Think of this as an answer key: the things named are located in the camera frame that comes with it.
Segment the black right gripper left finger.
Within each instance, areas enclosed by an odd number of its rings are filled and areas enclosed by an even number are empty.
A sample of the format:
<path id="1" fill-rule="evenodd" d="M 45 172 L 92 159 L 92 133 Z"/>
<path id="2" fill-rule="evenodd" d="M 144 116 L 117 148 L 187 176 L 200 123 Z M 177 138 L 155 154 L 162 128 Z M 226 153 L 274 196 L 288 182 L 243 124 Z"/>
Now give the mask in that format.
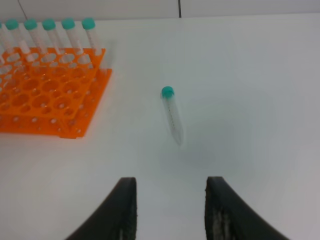
<path id="1" fill-rule="evenodd" d="M 137 236 L 137 181 L 122 177 L 95 212 L 69 240 L 135 240 Z"/>

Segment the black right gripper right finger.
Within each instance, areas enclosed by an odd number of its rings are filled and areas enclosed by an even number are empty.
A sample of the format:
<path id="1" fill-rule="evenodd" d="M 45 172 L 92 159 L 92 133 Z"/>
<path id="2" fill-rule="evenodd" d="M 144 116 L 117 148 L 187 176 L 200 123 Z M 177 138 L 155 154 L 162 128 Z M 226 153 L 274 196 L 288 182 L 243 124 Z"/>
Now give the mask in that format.
<path id="1" fill-rule="evenodd" d="M 208 240 L 286 240 L 261 218 L 221 176 L 206 181 L 205 233 Z"/>

